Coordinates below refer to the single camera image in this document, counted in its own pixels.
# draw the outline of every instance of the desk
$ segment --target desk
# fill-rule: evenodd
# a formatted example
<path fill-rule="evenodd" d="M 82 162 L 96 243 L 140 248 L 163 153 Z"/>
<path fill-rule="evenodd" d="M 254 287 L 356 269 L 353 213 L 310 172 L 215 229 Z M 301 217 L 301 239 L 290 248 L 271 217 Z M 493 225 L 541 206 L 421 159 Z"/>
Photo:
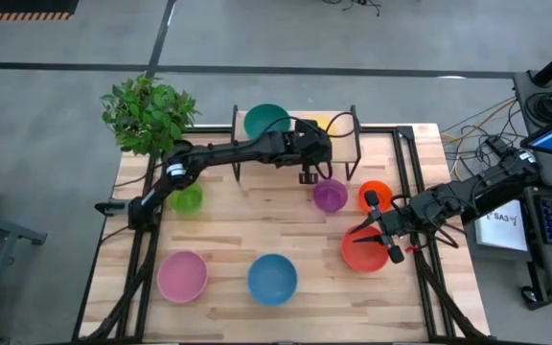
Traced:
<path fill-rule="evenodd" d="M 436 125 L 412 125 L 427 187 L 448 182 L 449 172 Z M 224 143 L 229 134 L 188 134 L 195 144 Z M 362 133 L 362 158 L 347 183 L 349 202 L 332 216 L 315 209 L 312 186 L 298 184 L 299 167 L 281 168 L 244 163 L 240 184 L 230 166 L 212 167 L 199 178 L 204 189 L 202 210 L 180 217 L 164 212 L 151 287 L 145 341 L 162 342 L 303 342 L 426 340 L 426 328 L 414 261 L 389 263 L 379 272 L 360 274 L 344 264 L 339 240 L 364 215 L 358 210 L 357 191 L 366 180 L 387 183 L 401 192 L 394 144 L 389 135 Z M 404 150 L 409 164 L 407 148 Z M 124 154 L 117 183 L 145 172 L 148 158 Z M 343 167 L 334 166 L 334 178 L 345 181 Z M 414 179 L 408 176 L 411 186 Z M 142 183 L 117 189 L 114 197 L 141 194 Z M 460 219 L 451 219 L 461 226 Z M 109 218 L 103 235 L 127 224 L 127 217 Z M 463 236 L 451 233 L 460 248 L 439 244 L 447 288 L 476 328 L 489 333 Z M 132 232 L 123 232 L 101 246 L 90 286 L 80 335 L 94 331 L 120 297 L 127 273 Z M 400 240 L 403 248 L 407 239 Z M 166 301 L 154 282 L 158 266 L 172 252 L 191 249 L 208 263 L 209 281 L 194 302 Z M 246 290 L 252 262 L 269 252 L 289 257 L 299 275 L 298 289 L 282 307 L 261 307 Z M 439 308 L 432 295 L 436 322 Z M 135 327 L 135 308 L 127 332 Z"/>

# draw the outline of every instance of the concrete floor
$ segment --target concrete floor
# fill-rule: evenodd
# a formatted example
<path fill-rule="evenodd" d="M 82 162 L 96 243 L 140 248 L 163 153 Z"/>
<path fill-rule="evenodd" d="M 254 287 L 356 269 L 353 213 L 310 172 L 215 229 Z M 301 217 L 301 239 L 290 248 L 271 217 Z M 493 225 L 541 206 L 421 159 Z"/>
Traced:
<path fill-rule="evenodd" d="M 165 6 L 80 0 L 69 22 L 0 23 L 0 61 L 147 64 Z M 402 0 L 383 2 L 380 18 L 340 9 L 320 0 L 178 0 L 160 63 L 516 72 L 552 58 L 552 1 Z M 98 97 L 135 75 L 0 71 L 0 216 L 49 233 L 41 248 L 19 246 L 0 289 L 0 334 L 12 344 L 71 336 L 104 221 L 93 204 L 108 197 L 120 161 Z M 233 104 L 272 102 L 356 104 L 363 123 L 446 128 L 513 95 L 509 80 L 159 77 L 196 96 L 202 124 L 228 123 Z M 486 129 L 499 132 L 504 121 Z M 519 117 L 515 125 L 524 133 Z M 493 335 L 552 343 L 552 306 L 528 311 L 518 297 L 528 284 L 523 265 L 474 259 L 474 268 Z"/>

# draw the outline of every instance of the green leaves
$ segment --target green leaves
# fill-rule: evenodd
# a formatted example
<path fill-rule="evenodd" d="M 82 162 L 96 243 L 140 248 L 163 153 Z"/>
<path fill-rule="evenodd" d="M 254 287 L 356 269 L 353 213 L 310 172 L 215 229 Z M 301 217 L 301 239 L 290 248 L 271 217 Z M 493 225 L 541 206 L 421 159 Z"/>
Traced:
<path fill-rule="evenodd" d="M 173 149 L 186 127 L 192 127 L 196 100 L 167 84 L 153 85 L 157 78 L 142 74 L 112 86 L 100 97 L 105 111 L 102 120 L 116 135 L 121 150 L 135 154 L 160 154 Z"/>

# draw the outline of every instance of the bowl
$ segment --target bowl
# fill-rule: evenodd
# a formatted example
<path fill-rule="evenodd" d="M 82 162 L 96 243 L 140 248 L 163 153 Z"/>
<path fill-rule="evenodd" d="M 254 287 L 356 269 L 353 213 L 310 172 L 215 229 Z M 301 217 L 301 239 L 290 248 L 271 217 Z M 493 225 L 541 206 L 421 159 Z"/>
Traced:
<path fill-rule="evenodd" d="M 341 182 L 323 180 L 314 186 L 314 204 L 325 213 L 333 213 L 346 205 L 349 194 Z"/>
<path fill-rule="evenodd" d="M 197 183 L 182 191 L 174 191 L 168 196 L 170 206 L 179 213 L 192 214 L 201 208 L 203 191 Z"/>
<path fill-rule="evenodd" d="M 389 186 L 385 185 L 380 181 L 367 181 L 361 185 L 359 189 L 358 202 L 359 208 L 365 213 L 370 212 L 370 206 L 365 202 L 365 192 L 374 191 L 379 197 L 379 209 L 381 212 L 387 212 L 391 208 L 391 198 L 393 197 L 393 192 Z"/>
<path fill-rule="evenodd" d="M 269 126 L 282 118 L 285 119 Z M 289 130 L 291 119 L 288 117 L 287 111 L 276 104 L 260 104 L 250 109 L 244 116 L 244 130 L 250 139 L 258 138 L 267 127 L 269 127 L 269 131 Z"/>
<path fill-rule="evenodd" d="M 295 266 L 280 254 L 265 254 L 248 271 L 248 290 L 259 303 L 276 307 L 284 304 L 297 288 Z"/>
<path fill-rule="evenodd" d="M 167 300 L 174 303 L 193 301 L 206 288 L 208 266 L 195 252 L 178 251 L 159 267 L 157 285 Z"/>
<path fill-rule="evenodd" d="M 380 230 L 374 226 L 368 226 L 351 234 L 353 229 L 347 231 L 340 243 L 340 252 L 344 262 L 353 270 L 363 273 L 376 272 L 383 268 L 389 261 L 386 245 L 378 242 L 353 242 L 369 236 L 380 235 Z"/>

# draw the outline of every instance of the green bowl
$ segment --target green bowl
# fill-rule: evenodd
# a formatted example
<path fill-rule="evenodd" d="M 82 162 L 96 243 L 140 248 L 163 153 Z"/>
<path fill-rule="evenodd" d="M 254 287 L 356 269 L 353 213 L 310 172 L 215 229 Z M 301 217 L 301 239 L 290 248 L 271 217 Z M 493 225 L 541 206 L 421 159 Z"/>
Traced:
<path fill-rule="evenodd" d="M 170 206 L 182 214 L 192 214 L 201 208 L 203 201 L 203 191 L 201 187 L 194 183 L 182 191 L 175 191 L 168 196 Z"/>
<path fill-rule="evenodd" d="M 269 130 L 287 131 L 291 128 L 291 119 L 282 107 L 276 104 L 260 104 L 250 109 L 244 117 L 244 130 L 250 139 L 258 138 L 264 130 L 274 121 L 281 120 L 272 125 Z"/>

